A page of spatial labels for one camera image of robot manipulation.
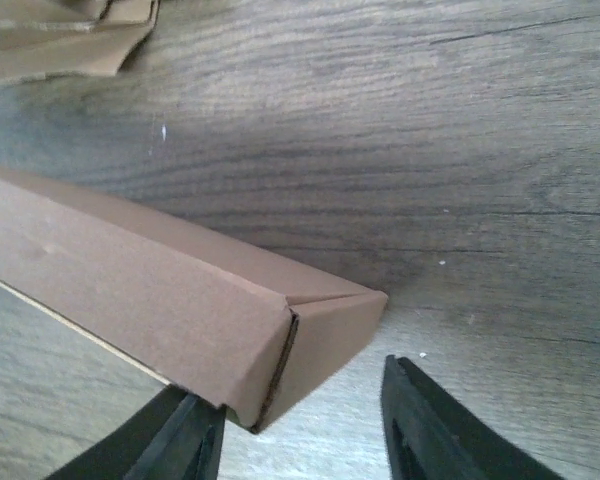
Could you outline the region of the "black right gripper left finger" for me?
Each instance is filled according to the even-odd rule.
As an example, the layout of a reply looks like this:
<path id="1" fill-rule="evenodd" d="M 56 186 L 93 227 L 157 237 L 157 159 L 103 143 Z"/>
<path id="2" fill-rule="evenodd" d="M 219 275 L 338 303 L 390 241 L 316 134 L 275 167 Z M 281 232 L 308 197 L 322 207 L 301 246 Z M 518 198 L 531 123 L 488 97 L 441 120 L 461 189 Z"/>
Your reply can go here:
<path id="1" fill-rule="evenodd" d="M 215 480 L 225 407 L 169 385 L 52 480 Z"/>

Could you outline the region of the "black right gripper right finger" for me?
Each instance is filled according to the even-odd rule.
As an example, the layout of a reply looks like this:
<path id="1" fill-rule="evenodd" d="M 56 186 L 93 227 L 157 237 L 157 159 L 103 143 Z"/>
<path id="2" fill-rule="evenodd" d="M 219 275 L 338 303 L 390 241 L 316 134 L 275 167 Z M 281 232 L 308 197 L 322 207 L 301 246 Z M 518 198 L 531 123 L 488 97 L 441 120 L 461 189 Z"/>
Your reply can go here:
<path id="1" fill-rule="evenodd" d="M 406 357 L 385 359 L 381 409 L 394 479 L 561 480 Z"/>

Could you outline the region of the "brown cardboard box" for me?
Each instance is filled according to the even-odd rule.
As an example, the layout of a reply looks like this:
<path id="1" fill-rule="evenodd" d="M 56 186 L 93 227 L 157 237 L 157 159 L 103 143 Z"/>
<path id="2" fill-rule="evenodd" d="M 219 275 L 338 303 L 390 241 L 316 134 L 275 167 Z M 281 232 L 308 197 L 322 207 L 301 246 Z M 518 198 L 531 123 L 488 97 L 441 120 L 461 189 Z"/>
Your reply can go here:
<path id="1" fill-rule="evenodd" d="M 387 302 L 168 214 L 3 167 L 0 283 L 252 432 L 360 352 Z"/>

